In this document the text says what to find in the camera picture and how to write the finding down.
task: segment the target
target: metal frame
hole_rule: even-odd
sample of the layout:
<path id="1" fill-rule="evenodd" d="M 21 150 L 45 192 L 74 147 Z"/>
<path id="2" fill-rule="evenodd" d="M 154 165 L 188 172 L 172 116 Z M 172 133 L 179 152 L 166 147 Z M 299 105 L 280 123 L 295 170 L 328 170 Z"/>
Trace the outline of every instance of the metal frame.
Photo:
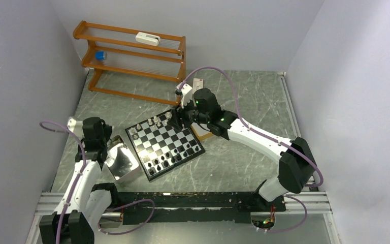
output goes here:
<path id="1" fill-rule="evenodd" d="M 40 238 L 39 223 L 41 217 L 44 215 L 50 215 L 60 203 L 64 193 L 43 193 L 41 194 L 40 201 L 34 214 L 34 220 L 32 222 L 29 235 L 26 240 L 26 244 L 36 244 Z M 307 207 L 308 214 L 322 214 L 324 216 L 325 225 L 332 244 L 340 244 L 340 238 L 336 229 L 336 225 L 333 218 L 333 212 L 331 211 L 330 203 L 326 192 L 302 192 L 300 194 L 288 193 L 285 196 L 293 196 L 301 200 Z M 304 214 L 304 209 L 300 203 L 285 198 L 285 212 L 276 212 L 277 215 L 301 215 Z M 269 215 L 269 212 L 252 212 L 252 216 Z M 119 213 L 110 212 L 103 214 L 103 217 L 118 217 Z"/>

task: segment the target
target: blue object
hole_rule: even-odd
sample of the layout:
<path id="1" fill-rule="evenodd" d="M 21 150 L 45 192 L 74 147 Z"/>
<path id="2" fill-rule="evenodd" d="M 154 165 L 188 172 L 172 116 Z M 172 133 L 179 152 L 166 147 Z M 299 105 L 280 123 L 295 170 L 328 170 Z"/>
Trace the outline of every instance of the blue object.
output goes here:
<path id="1" fill-rule="evenodd" d="M 97 60 L 106 60 L 107 59 L 107 53 L 105 51 L 98 51 L 95 53 L 95 58 Z"/>

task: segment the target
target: floor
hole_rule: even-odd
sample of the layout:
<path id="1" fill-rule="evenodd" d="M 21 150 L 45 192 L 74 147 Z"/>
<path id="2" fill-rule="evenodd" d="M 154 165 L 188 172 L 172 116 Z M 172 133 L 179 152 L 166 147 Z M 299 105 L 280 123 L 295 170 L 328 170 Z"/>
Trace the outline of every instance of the floor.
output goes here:
<path id="1" fill-rule="evenodd" d="M 242 116 L 252 124 L 281 137 L 294 139 L 296 131 L 282 83 L 276 72 L 227 71 L 238 94 Z M 171 108 L 170 105 L 98 93 L 87 89 L 93 70 L 77 107 L 75 118 L 99 116 L 115 127 L 113 135 L 121 135 L 130 145 L 125 128 Z M 197 72 L 204 87 L 216 94 L 223 109 L 235 112 L 231 86 L 223 75 L 213 70 Z M 173 100 L 176 84 L 147 77 L 106 72 L 98 87 Z M 135 180 L 117 184 L 125 192 L 212 192 L 253 191 L 277 171 L 277 165 L 254 149 L 233 141 L 211 137 L 202 144 L 206 153 L 153 182 L 141 170 Z M 74 170 L 77 151 L 75 140 L 69 138 L 57 171 L 53 192 L 64 192 Z M 98 182 L 113 182 L 111 173 L 103 170 Z"/>

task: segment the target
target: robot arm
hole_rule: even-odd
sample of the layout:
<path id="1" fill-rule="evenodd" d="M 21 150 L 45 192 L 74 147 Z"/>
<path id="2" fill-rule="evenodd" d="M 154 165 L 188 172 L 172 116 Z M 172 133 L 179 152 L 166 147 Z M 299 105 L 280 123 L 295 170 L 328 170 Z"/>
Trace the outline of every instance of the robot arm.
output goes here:
<path id="1" fill-rule="evenodd" d="M 172 118 L 168 123 L 175 129 L 181 130 L 192 123 L 206 124 L 214 135 L 245 144 L 278 164 L 276 174 L 258 188 L 258 193 L 265 200 L 271 202 L 287 192 L 300 193 L 315 171 L 304 159 L 281 144 L 284 143 L 297 149 L 314 162 L 310 148 L 303 138 L 297 137 L 295 140 L 290 140 L 279 137 L 243 119 L 249 128 L 275 138 L 279 142 L 273 142 L 255 133 L 248 129 L 235 113 L 222 110 L 216 96 L 207 88 L 197 90 L 192 98 L 192 88 L 184 84 L 178 95 L 182 96 L 181 104 L 174 107 Z"/>
<path id="2" fill-rule="evenodd" d="M 116 206 L 118 202 L 117 189 L 113 183 L 95 185 L 105 161 L 109 159 L 107 144 L 110 141 L 112 127 L 98 117 L 91 117 L 83 121 L 76 121 L 70 117 L 68 129 L 77 137 L 82 138 L 86 164 L 83 162 L 81 149 L 78 148 L 75 156 L 74 174 L 67 191 L 60 204 L 54 209 L 54 213 L 41 218 L 40 232 L 44 244 L 56 242 L 60 215 L 64 215 L 61 236 L 69 235 L 72 243 L 93 242 L 93 230 L 98 228 L 97 224 L 102 213 L 108 207 Z M 110 145 L 120 148 L 122 143 L 122 140 L 117 141 L 117 143 L 112 141 Z M 68 204 L 67 199 L 70 192 L 73 193 Z"/>

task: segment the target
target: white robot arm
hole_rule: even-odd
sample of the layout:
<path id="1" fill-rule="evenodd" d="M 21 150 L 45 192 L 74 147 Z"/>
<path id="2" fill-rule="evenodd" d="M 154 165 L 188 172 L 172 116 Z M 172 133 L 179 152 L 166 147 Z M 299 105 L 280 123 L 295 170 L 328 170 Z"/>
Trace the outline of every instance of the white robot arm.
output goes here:
<path id="1" fill-rule="evenodd" d="M 265 200 L 271 202 L 287 192 L 301 192 L 315 171 L 306 160 L 294 152 L 299 151 L 315 164 L 310 148 L 303 138 L 291 140 L 279 137 L 250 124 L 243 118 L 239 119 L 235 113 L 222 110 L 216 96 L 207 88 L 197 90 L 192 97 L 192 87 L 181 83 L 177 86 L 176 93 L 182 98 L 181 103 L 173 109 L 170 125 L 182 129 L 192 123 L 206 124 L 214 135 L 245 144 L 273 160 L 279 166 L 276 174 L 258 188 L 258 193 Z M 277 142 L 260 134 L 274 138 Z"/>

